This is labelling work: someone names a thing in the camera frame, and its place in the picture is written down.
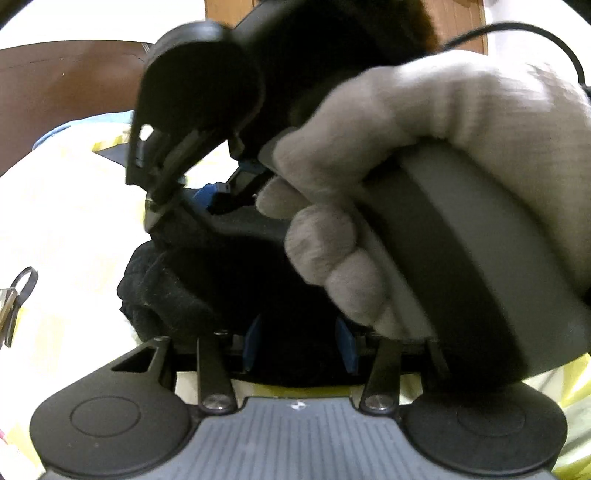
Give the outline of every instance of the wooden door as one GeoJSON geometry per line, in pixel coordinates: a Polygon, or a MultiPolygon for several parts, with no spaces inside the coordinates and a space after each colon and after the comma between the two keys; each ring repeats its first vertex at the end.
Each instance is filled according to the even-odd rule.
{"type": "MultiPolygon", "coordinates": [[[[422,1],[442,42],[485,23],[483,0],[422,1]]],[[[258,0],[205,0],[205,13],[212,20],[234,27],[257,2],[258,0]]],[[[487,53],[486,37],[476,38],[460,48],[487,53]]]]}

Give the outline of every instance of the brown wooden furniture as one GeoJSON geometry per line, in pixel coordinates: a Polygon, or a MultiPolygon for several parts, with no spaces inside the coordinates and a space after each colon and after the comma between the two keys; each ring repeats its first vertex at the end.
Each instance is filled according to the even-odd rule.
{"type": "Polygon", "coordinates": [[[0,175],[49,130],[134,108],[141,43],[72,40],[0,50],[0,175]]]}
{"type": "MultiPolygon", "coordinates": [[[[423,0],[442,41],[483,25],[485,22],[482,1],[423,0]]],[[[256,2],[257,0],[205,0],[205,13],[212,20],[234,27],[256,2]]],[[[487,53],[486,37],[476,38],[461,48],[487,53]]]]}

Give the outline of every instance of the blue clip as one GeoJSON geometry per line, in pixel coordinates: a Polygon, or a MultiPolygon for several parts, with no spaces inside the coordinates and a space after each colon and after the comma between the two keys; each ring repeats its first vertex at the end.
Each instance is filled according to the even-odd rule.
{"type": "Polygon", "coordinates": [[[212,204],[213,197],[216,193],[217,185],[215,183],[208,183],[195,192],[193,200],[203,208],[208,208],[212,204]]]}
{"type": "Polygon", "coordinates": [[[355,337],[349,331],[343,319],[338,318],[335,325],[336,345],[343,359],[348,374],[356,374],[359,370],[359,354],[355,337]]]}
{"type": "Polygon", "coordinates": [[[249,372],[255,365],[256,355],[261,346],[261,316],[255,318],[244,337],[244,349],[242,350],[242,365],[249,372]]]}

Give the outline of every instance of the glove finger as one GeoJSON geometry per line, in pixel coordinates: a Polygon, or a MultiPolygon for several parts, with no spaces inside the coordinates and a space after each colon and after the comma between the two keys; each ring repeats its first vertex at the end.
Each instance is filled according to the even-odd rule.
{"type": "Polygon", "coordinates": [[[367,326],[373,325],[382,313],[387,299],[382,274],[362,248],[334,268],[324,287],[348,318],[367,326]]]}
{"type": "Polygon", "coordinates": [[[338,86],[306,124],[277,142],[275,168],[299,191],[356,185],[394,147],[416,141],[385,107],[384,97],[394,91],[378,89],[374,76],[364,73],[338,86]]]}
{"type": "Polygon", "coordinates": [[[330,272],[355,249],[357,234],[344,211],[316,204],[296,214],[285,236],[285,252],[295,270],[322,286],[330,272]]]}
{"type": "Polygon", "coordinates": [[[269,218],[288,219],[310,202],[281,177],[273,177],[256,196],[256,209],[269,218]]]}
{"type": "Polygon", "coordinates": [[[382,312],[374,323],[374,330],[380,335],[392,340],[400,340],[408,337],[400,322],[396,321],[396,316],[390,303],[386,302],[382,312]]]}

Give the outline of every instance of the gloved hand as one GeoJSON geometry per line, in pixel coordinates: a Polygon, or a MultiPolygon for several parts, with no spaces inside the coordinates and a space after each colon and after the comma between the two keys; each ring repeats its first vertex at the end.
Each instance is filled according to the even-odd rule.
{"type": "Polygon", "coordinates": [[[347,192],[399,147],[447,140],[538,216],[583,293],[591,284],[591,108],[578,85],[530,66],[450,51],[338,86],[273,152],[257,207],[291,218],[285,250],[351,320],[396,337],[378,266],[348,215],[300,192],[347,192]]]}

